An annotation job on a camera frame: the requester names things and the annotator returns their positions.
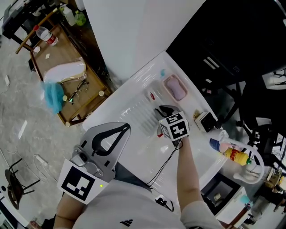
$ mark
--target white t-shirt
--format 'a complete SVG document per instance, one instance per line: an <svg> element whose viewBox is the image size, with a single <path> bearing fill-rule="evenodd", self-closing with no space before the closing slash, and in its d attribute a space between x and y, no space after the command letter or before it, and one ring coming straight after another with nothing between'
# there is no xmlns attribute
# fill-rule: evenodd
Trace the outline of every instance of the white t-shirt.
<svg viewBox="0 0 286 229"><path fill-rule="evenodd" d="M148 190L112 180L77 219L74 229L222 229L206 203L196 201L183 209L181 219L157 204Z"/></svg>

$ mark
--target wooden handle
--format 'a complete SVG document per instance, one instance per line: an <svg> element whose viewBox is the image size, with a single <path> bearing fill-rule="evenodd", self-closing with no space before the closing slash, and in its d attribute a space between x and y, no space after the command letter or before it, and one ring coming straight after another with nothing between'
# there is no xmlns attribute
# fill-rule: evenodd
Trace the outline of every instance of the wooden handle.
<svg viewBox="0 0 286 229"><path fill-rule="evenodd" d="M50 12L47 16L45 16L45 18L43 20L40 21L40 23L38 24L38 26L41 26L45 21L49 21L51 23L51 21L49 20L49 18L58 11L58 8L55 8L52 12ZM26 42L31 38L31 36L35 33L34 30L32 30L28 36L24 39L24 41L22 42L22 44L19 46L19 48L16 51L16 54L19 53L19 51L22 49L23 46L27 46Z"/></svg>

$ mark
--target red bottle cap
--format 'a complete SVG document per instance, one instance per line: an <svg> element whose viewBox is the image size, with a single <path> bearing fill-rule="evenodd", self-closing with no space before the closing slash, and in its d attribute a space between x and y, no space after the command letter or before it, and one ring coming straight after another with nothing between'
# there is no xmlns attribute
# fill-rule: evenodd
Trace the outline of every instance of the red bottle cap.
<svg viewBox="0 0 286 229"><path fill-rule="evenodd" d="M37 31L39 28L40 28L40 27L39 27L38 25L35 25L34 28L33 28L33 30L34 30L34 31Z"/></svg>

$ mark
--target green bottle cap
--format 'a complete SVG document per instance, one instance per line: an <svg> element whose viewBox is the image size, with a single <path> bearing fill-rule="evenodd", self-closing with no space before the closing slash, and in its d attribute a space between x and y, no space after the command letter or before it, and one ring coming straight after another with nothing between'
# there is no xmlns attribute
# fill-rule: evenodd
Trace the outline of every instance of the green bottle cap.
<svg viewBox="0 0 286 229"><path fill-rule="evenodd" d="M251 160L250 158L247 159L246 164L247 164L247 165L251 165L251 164L252 164L252 160Z"/></svg>

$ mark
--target shirt sleeve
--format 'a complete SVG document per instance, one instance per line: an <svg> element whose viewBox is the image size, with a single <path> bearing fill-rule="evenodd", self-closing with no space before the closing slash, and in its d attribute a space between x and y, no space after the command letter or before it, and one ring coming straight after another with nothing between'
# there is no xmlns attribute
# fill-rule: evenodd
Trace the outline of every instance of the shirt sleeve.
<svg viewBox="0 0 286 229"><path fill-rule="evenodd" d="M195 201L188 204L182 211L181 222L186 228L223 229L203 201Z"/></svg>

